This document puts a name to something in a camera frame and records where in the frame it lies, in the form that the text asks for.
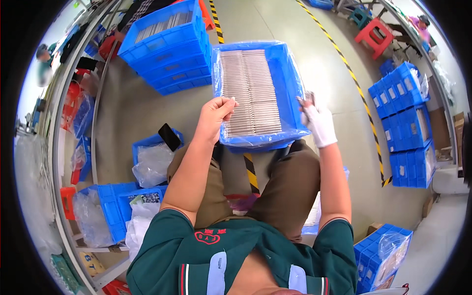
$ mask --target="gloved hand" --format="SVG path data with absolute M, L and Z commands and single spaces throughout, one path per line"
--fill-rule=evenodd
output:
M 321 106 L 316 108 L 310 101 L 305 101 L 304 105 L 306 115 L 302 112 L 302 123 L 312 132 L 315 145 L 321 149 L 336 143 L 333 115 L 329 109 Z

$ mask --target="red stool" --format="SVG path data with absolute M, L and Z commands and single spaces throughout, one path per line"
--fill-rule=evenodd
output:
M 382 33 L 386 36 L 385 38 L 380 38 L 378 37 L 374 29 L 378 28 L 382 31 Z M 381 21 L 379 18 L 374 18 L 371 20 L 370 23 L 368 23 L 365 28 L 363 28 L 359 34 L 356 36 L 354 39 L 357 43 L 360 43 L 361 40 L 364 40 L 369 44 L 374 49 L 374 54 L 372 55 L 373 59 L 377 59 L 382 53 L 385 51 L 385 49 L 390 45 L 390 43 L 393 41 L 394 36 L 392 29 L 385 24 L 383 21 Z

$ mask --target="hand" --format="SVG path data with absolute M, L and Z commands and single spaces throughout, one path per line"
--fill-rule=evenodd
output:
M 328 108 L 316 108 L 310 101 L 305 101 L 304 111 L 306 115 L 305 112 L 302 113 L 302 123 L 312 132 L 315 145 L 319 149 L 337 142 L 333 115 Z
M 229 121 L 231 115 L 234 114 L 234 108 L 238 105 L 234 97 L 216 97 L 204 104 L 194 139 L 214 145 L 219 139 L 221 123 Z

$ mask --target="gray floor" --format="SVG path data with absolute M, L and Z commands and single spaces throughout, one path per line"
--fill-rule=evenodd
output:
M 205 1 L 208 10 L 210 5 Z M 350 170 L 354 239 L 365 236 L 372 222 L 414 228 L 421 218 L 429 190 L 380 185 L 379 162 L 369 119 L 343 61 L 318 25 L 295 0 L 215 0 L 226 43 L 276 39 L 287 42 L 306 89 L 326 100 L 333 113 L 343 163 Z M 329 32 L 349 62 L 372 110 L 378 131 L 386 177 L 391 175 L 380 120 L 368 94 L 379 80 L 381 61 L 356 44 L 357 28 L 333 12 L 309 10 Z M 208 32 L 217 44 L 215 30 Z M 201 106 L 212 97 L 211 86 L 160 96 L 120 58 L 110 65 L 97 120 L 97 172 L 100 184 L 134 181 L 131 144 L 157 133 L 168 123 L 192 139 Z M 256 154 L 254 164 L 260 188 L 267 182 L 271 153 Z M 225 153 L 225 193 L 250 193 L 242 155 Z

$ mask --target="metal rail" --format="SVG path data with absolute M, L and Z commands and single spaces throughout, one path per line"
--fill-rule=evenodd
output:
M 64 214 L 64 210 L 61 206 L 62 199 L 60 196 L 60 187 L 59 187 L 59 174 L 58 174 L 58 145 L 59 145 L 59 128 L 60 128 L 60 121 L 61 121 L 61 114 L 64 108 L 64 102 L 67 94 L 67 84 L 70 83 L 72 79 L 72 75 L 74 73 L 75 68 L 79 62 L 79 59 L 82 53 L 85 50 L 86 45 L 92 39 L 94 32 L 96 31 L 98 25 L 102 22 L 102 20 L 106 17 L 108 12 L 118 3 L 120 0 L 112 0 L 110 3 L 105 4 L 103 7 L 99 7 L 97 10 L 100 11 L 96 18 L 90 21 L 90 24 L 84 33 L 84 38 L 80 40 L 76 46 L 75 51 L 73 51 L 70 56 L 68 57 L 67 61 L 62 65 L 60 71 L 57 71 L 55 74 L 59 75 L 57 83 L 51 95 L 51 102 L 56 104 L 52 110 L 51 116 L 51 130 L 52 136 L 48 138 L 48 165 L 49 171 L 52 174 L 52 183 L 53 183 L 53 194 L 55 198 L 56 204 L 56 224 L 61 236 L 61 239 L 64 244 L 64 248 L 67 251 L 74 268 L 77 270 L 80 278 L 85 284 L 85 287 L 91 294 L 96 294 L 97 291 L 101 293 L 101 289 L 97 288 L 97 284 L 94 282 L 92 277 L 89 275 L 86 267 L 81 262 L 80 256 L 78 251 L 73 246 L 74 240 L 72 238 L 72 234 L 68 232 L 68 227 L 66 222 L 66 216 Z

